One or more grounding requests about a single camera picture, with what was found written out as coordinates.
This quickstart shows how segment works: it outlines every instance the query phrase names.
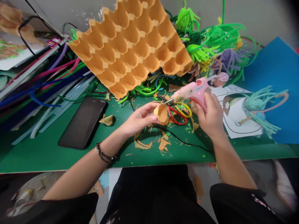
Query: black shirt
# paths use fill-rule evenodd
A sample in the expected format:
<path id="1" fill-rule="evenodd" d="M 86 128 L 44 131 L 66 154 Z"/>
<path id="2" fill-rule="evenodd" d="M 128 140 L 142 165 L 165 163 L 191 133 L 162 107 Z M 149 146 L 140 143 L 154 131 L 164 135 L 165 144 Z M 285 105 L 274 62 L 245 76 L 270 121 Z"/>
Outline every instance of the black shirt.
<path id="1" fill-rule="evenodd" d="M 282 223 L 262 198 L 260 190 L 216 184 L 210 197 L 222 223 Z M 96 193 L 61 201 L 39 201 L 8 223 L 89 223 Z M 215 223 L 197 204 L 186 165 L 123 168 L 101 224 Z"/>

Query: phone screen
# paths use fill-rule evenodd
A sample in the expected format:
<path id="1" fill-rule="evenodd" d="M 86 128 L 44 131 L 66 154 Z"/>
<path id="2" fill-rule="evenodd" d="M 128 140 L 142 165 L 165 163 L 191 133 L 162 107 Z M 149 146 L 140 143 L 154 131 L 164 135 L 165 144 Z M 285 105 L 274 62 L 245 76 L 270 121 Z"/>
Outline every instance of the phone screen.
<path id="1" fill-rule="evenodd" d="M 95 134 L 107 102 L 102 99 L 86 97 L 58 144 L 60 146 L 83 149 Z"/>

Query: bracelet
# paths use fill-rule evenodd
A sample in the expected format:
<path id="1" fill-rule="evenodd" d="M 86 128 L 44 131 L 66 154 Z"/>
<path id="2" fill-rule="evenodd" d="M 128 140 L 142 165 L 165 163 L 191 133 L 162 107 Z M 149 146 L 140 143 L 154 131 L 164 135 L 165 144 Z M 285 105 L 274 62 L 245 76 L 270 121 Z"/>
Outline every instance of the bracelet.
<path id="1" fill-rule="evenodd" d="M 100 149 L 100 143 L 96 143 L 96 151 L 99 153 L 99 157 L 106 163 L 111 163 L 112 161 L 115 161 L 117 158 L 117 154 L 113 157 L 109 157 L 109 156 L 105 155 L 104 153 L 102 153 L 102 151 Z"/>

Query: green tabletop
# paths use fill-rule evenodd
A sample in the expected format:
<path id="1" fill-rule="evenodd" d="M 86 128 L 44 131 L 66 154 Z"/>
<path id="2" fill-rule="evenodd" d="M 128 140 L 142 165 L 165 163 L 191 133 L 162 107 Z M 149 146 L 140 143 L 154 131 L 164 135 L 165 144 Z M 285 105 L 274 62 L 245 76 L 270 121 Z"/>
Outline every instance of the green tabletop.
<path id="1" fill-rule="evenodd" d="M 154 98 L 136 95 L 134 108 L 140 107 L 147 102 L 153 101 Z M 129 101 L 120 107 L 115 99 L 108 102 L 105 112 L 106 116 L 111 114 L 115 117 L 115 122 L 111 126 L 100 124 L 91 144 L 85 150 L 76 150 L 58 146 L 58 140 L 63 134 L 65 128 L 71 121 L 80 103 L 73 104 L 56 122 L 54 122 L 44 133 L 38 133 L 35 139 L 28 136 L 16 146 L 11 143 L 30 128 L 43 114 L 41 111 L 33 119 L 29 120 L 18 131 L 9 132 L 1 136 L 0 150 L 0 173 L 13 172 L 36 172 L 49 170 L 67 170 L 89 150 L 94 148 L 95 143 L 104 140 L 110 133 L 117 129 L 132 113 Z M 179 138 L 188 143 L 197 144 L 208 150 L 213 150 L 209 137 L 199 128 L 195 133 L 189 133 L 185 130 L 186 126 L 173 125 L 167 128 Z M 158 139 L 162 137 L 162 132 L 157 128 L 146 128 L 142 131 L 138 139 L 153 145 L 149 150 L 135 148 L 133 138 L 130 138 L 119 152 L 117 161 L 112 167 L 128 166 L 152 166 L 166 164 L 184 164 L 184 163 L 202 163 L 215 162 L 215 155 L 208 153 L 201 148 L 194 146 L 180 145 L 180 141 L 170 135 L 171 145 L 168 145 L 168 153 L 161 154 L 158 149 Z M 273 140 L 262 135 L 257 137 L 245 137 L 230 140 L 233 147 L 242 160 L 260 160 L 260 159 L 278 159 L 299 157 L 298 145 L 276 144 Z"/>

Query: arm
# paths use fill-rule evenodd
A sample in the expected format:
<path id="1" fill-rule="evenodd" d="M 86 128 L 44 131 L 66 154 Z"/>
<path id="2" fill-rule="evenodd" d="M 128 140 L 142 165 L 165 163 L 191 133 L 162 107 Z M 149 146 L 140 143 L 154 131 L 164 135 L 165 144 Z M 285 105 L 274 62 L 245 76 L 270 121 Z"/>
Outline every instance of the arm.
<path id="1" fill-rule="evenodd" d="M 219 174 L 223 182 L 237 187 L 257 189 L 224 131 L 222 122 L 223 109 L 217 97 L 214 94 L 205 92 L 205 100 L 207 106 L 206 114 L 198 104 L 195 104 L 195 107 L 200 127 L 213 142 Z"/>
<path id="2" fill-rule="evenodd" d="M 115 156 L 129 137 L 157 121 L 151 112 L 158 105 L 148 103 L 137 109 L 122 126 L 101 142 L 101 151 L 107 156 Z M 64 200 L 87 194 L 107 166 L 108 163 L 99 157 L 95 148 L 92 149 L 59 178 L 43 200 Z"/>

